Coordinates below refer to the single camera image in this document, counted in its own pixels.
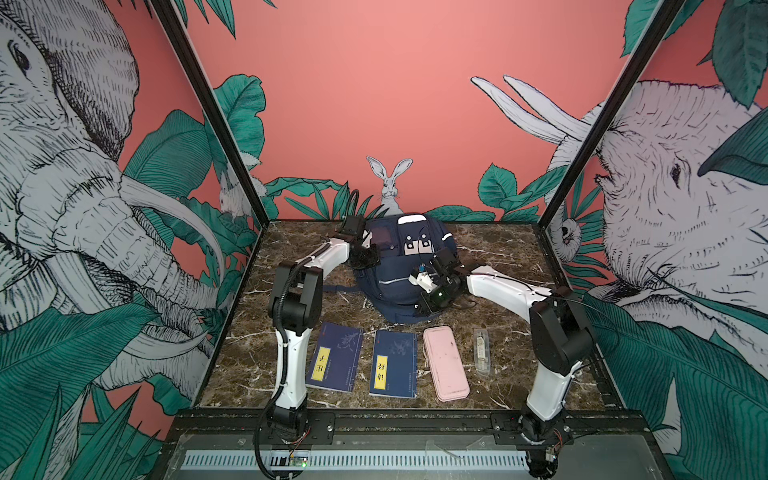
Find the navy blue student backpack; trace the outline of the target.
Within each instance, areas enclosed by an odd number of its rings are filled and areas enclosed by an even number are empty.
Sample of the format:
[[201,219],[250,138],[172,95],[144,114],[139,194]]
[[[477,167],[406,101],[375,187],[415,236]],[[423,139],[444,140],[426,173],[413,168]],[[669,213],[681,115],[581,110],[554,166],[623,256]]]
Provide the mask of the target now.
[[458,256],[455,239],[447,227],[428,215],[401,214],[367,220],[366,230],[379,250],[380,263],[373,268],[353,269],[354,286],[326,285],[324,291],[361,292],[390,323],[414,324],[439,315],[417,314],[414,306],[419,289],[408,277],[442,248],[450,248]]

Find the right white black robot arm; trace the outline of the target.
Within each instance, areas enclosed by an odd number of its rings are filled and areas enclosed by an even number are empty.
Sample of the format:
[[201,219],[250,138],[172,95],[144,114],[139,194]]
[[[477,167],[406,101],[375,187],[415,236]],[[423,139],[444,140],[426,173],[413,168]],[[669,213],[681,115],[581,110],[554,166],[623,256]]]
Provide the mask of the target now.
[[415,267],[408,280],[420,289],[420,312],[438,313],[460,295],[471,294],[528,323],[538,365],[519,417],[520,434],[532,445],[564,444],[566,397],[595,345],[594,330],[575,293],[567,287],[533,286],[489,265],[464,264],[447,248]]

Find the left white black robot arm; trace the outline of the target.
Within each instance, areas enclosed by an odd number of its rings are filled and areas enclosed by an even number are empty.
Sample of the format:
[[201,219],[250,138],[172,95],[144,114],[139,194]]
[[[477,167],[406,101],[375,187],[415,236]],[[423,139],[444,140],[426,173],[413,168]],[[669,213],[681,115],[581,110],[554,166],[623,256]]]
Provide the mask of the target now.
[[296,445],[308,435],[307,351],[322,311],[324,279],[343,264],[367,268],[378,262],[378,254],[365,244],[365,226],[362,215],[350,215],[314,251],[278,265],[267,305],[277,342],[275,386],[256,427],[257,439],[266,430]]

